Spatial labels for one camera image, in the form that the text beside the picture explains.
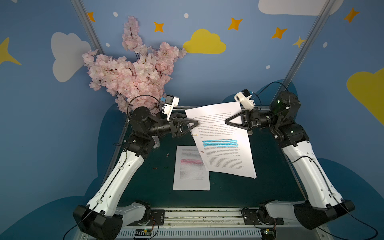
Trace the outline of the blue highlighted paper document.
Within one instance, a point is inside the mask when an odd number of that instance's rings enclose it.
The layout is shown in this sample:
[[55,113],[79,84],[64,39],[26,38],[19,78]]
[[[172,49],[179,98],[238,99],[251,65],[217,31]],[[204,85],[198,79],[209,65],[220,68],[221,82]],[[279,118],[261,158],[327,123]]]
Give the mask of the blue highlighted paper document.
[[209,172],[255,179],[257,174],[247,130],[225,123],[240,112],[238,102],[185,110],[188,119],[199,122],[191,133]]

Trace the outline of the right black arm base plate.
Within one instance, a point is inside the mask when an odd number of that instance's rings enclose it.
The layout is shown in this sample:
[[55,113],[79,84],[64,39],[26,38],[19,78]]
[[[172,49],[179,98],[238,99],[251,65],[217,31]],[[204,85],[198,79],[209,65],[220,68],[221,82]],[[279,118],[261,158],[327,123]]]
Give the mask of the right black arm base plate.
[[243,217],[245,225],[284,225],[284,220],[282,218],[272,218],[263,208],[242,208],[241,215]]

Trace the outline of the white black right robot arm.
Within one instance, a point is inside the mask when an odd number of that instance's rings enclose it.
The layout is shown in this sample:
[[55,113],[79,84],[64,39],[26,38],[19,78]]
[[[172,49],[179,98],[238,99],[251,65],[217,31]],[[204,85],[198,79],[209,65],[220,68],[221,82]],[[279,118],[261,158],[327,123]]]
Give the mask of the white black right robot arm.
[[258,221],[275,225],[278,221],[293,220],[313,230],[355,210],[332,185],[315,156],[304,128],[295,122],[301,102],[289,91],[280,92],[268,112],[260,112],[245,89],[234,97],[244,110],[225,120],[226,125],[243,130],[268,128],[286,160],[304,186],[307,199],[301,202],[269,201],[260,204]]

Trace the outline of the pink highlighted paper document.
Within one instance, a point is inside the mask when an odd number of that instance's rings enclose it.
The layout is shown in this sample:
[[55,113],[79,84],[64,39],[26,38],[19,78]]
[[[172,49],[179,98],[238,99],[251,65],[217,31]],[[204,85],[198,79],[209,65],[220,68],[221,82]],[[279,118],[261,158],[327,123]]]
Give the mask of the pink highlighted paper document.
[[177,146],[173,190],[210,190],[209,172],[196,146]]

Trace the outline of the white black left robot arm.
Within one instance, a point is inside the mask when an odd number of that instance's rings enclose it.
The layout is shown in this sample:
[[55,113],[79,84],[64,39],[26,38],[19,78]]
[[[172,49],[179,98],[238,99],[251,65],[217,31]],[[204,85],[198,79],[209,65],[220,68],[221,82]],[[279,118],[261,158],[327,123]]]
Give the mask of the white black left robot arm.
[[132,223],[146,224],[151,217],[151,206],[137,201],[120,208],[118,203],[132,177],[152,151],[155,140],[171,134],[180,138],[199,125],[197,120],[174,113],[165,119],[152,115],[147,107],[136,108],[130,116],[132,132],[107,180],[89,202],[73,212],[77,228],[97,240],[114,240],[122,227]]

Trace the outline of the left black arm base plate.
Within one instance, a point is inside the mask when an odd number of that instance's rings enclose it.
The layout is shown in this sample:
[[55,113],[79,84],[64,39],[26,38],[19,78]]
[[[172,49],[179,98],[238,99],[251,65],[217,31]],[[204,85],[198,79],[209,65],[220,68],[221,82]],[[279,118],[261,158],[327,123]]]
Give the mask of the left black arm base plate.
[[163,226],[165,221],[165,210],[164,209],[151,209],[149,212],[147,211],[144,215],[144,224]]

